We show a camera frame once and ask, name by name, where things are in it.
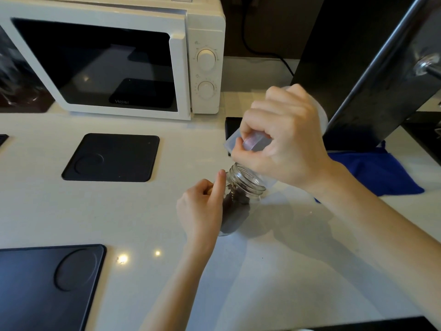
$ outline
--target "microwave control panel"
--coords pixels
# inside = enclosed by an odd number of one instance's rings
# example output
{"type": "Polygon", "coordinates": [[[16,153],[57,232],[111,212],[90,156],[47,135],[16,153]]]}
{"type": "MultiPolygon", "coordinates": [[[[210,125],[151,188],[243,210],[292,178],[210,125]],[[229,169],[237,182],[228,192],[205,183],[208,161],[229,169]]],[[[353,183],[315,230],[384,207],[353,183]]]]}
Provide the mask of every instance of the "microwave control panel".
{"type": "Polygon", "coordinates": [[[188,29],[187,34],[192,111],[216,114],[221,98],[225,32],[188,29]]]}

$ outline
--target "brown backsplash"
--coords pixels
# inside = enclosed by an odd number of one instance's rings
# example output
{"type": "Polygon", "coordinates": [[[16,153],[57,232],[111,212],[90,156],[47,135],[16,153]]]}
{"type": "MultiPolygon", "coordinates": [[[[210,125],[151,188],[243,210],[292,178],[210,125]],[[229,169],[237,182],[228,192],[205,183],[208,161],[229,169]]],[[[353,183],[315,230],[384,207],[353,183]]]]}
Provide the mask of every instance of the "brown backsplash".
{"type": "MultiPolygon", "coordinates": [[[[224,54],[256,57],[242,44],[241,6],[232,5],[232,0],[221,1],[227,22],[224,54]]],[[[250,8],[246,18],[248,45],[257,51],[299,59],[322,3],[323,0],[260,0],[257,8],[250,8]]]]}

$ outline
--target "microwave window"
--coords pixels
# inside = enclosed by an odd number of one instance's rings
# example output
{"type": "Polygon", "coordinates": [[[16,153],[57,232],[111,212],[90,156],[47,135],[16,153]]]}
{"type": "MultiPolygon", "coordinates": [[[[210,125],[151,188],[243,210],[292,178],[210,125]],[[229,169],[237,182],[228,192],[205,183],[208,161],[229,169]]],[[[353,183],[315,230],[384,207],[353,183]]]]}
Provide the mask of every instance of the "microwave window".
{"type": "Polygon", "coordinates": [[[167,33],[15,18],[71,104],[178,111],[167,33]]]}

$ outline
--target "person's left hand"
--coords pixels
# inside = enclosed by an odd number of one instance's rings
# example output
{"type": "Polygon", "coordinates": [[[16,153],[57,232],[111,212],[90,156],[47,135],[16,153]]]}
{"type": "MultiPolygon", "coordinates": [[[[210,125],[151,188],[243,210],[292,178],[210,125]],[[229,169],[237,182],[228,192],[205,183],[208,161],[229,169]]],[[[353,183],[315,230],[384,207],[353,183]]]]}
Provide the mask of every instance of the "person's left hand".
{"type": "Polygon", "coordinates": [[[211,256],[222,224],[225,180],[226,173],[222,169],[214,184],[203,179],[188,189],[177,202],[178,217],[192,252],[211,256]]]}

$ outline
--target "microwave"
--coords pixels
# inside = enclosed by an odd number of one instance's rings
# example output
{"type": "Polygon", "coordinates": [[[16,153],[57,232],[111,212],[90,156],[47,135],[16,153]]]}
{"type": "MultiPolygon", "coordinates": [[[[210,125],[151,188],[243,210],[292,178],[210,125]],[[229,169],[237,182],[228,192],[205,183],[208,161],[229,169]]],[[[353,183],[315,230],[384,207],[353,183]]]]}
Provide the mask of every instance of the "microwave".
{"type": "Polygon", "coordinates": [[[220,0],[0,0],[0,26],[65,110],[180,120],[219,110],[220,0]]]}

